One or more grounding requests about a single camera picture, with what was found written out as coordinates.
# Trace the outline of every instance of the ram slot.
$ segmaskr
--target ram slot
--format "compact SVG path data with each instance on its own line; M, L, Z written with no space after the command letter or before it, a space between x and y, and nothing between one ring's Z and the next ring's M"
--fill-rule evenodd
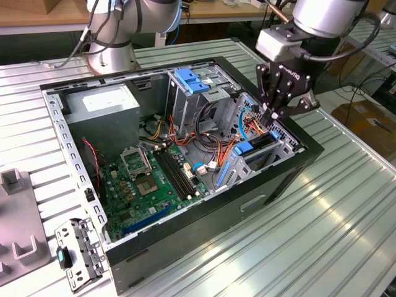
M177 163L171 158L168 152L154 153L154 158L160 165L165 176L178 193L181 200L186 200L188 195L191 195L194 190L187 178L180 171Z

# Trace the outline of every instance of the open computer tower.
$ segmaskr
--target open computer tower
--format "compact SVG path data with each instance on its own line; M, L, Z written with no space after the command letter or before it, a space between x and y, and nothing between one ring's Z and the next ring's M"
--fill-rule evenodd
M274 201L323 148L262 121L226 59L41 86L88 218L56 230L77 292L106 270L118 294Z

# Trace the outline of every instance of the aluminum extrusion table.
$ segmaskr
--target aluminum extrusion table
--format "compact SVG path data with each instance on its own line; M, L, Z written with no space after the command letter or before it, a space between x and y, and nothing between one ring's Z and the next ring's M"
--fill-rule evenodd
M222 55L252 81L262 62L231 40L136 53L143 67ZM30 172L52 255L0 296L73 296L54 229L85 213L38 85L90 75L80 58L59 70L0 66L0 170ZM396 171L322 110L295 120L325 148L315 164L279 200L123 296L381 295L396 275ZM115 296L109 273L77 296Z
M358 22L355 28L346 36L345 41L353 46L360 46L372 31L372 25L367 22ZM396 55L391 53L389 46L396 43L396 29L381 30L363 52L384 66L396 63Z

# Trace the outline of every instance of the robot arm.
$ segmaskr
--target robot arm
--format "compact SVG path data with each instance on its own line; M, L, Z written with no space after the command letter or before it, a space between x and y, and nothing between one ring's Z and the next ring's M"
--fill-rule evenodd
M173 31L181 18L181 0L88 0L87 7L94 36L88 65L97 74L134 69L131 35Z
M381 28L388 29L395 27L396 23L396 0L388 0L379 14Z
M261 31L256 48L270 60L269 64L258 65L256 69L259 96L265 109L263 124L319 107L311 89L325 63L360 51L378 34L379 18L362 14L367 3L366 0L298 0L293 20L282 16L285 24ZM340 36L357 17L374 24L372 34L361 47L332 56ZM288 106L298 96L302 97L297 105Z

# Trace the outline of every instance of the yellow wire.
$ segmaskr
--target yellow wire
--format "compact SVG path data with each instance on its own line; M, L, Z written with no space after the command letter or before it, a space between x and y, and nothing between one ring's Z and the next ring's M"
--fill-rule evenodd
M264 131L260 128L259 124L256 122L256 120L254 119L254 124L256 124L258 130L260 130L262 133L264 133Z
M158 136L160 135L160 132L161 132L161 125L162 125L162 122L160 121L160 122L158 122L158 128L157 128L157 131L156 131L156 133L154 134L154 136L153 137L150 137L149 139L150 140L155 140L155 139L157 139L158 138Z

